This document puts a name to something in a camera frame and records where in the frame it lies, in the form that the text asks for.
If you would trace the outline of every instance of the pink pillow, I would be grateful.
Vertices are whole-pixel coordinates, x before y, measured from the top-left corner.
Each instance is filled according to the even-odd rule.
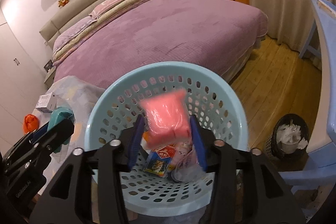
[[[96,19],[93,19],[90,16],[84,17],[76,24],[72,25],[69,29],[61,33],[55,40],[53,54],[58,52],[71,39],[75,38],[80,32],[84,31],[86,27],[90,26],[93,22],[96,21]]]
[[[98,4],[89,15],[92,16],[92,18],[98,18],[103,13],[107,12],[123,1],[124,0],[105,0],[101,4]]]
[[[156,149],[164,145],[191,140],[189,115],[185,106],[185,90],[177,90],[144,100],[149,133],[147,145]]]

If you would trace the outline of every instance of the bed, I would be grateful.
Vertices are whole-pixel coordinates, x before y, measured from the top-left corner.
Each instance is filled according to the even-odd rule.
[[[71,0],[40,30],[56,38],[105,0]],[[161,61],[204,66],[229,81],[267,32],[259,9],[230,0],[148,0],[101,28],[57,68],[106,89],[127,72]]]

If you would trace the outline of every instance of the yellow blanket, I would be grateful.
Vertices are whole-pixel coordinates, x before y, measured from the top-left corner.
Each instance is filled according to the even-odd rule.
[[[80,32],[75,38],[71,39],[66,45],[64,45],[60,50],[53,54],[53,62],[56,62],[62,58],[73,46],[75,46],[82,38],[88,35],[92,30],[94,30],[97,26],[105,22],[106,20],[110,19],[114,15],[116,15],[121,10],[127,8],[130,5],[138,2],[140,0],[124,0],[122,3],[118,4],[117,6],[113,7],[112,9],[108,10],[104,13],[101,17],[98,18],[96,22],[88,26],[82,32]]]

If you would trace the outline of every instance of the pink plastic-wrapped package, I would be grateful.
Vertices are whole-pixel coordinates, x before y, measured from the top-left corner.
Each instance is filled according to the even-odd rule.
[[[191,140],[186,91],[176,90],[144,100],[141,105],[148,119],[147,145],[150,149]]]

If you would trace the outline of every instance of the bed frame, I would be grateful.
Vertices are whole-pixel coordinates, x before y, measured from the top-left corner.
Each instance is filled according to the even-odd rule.
[[[88,16],[103,1],[105,0],[71,0],[41,28],[40,34],[46,44],[53,48],[56,38],[61,33]]]

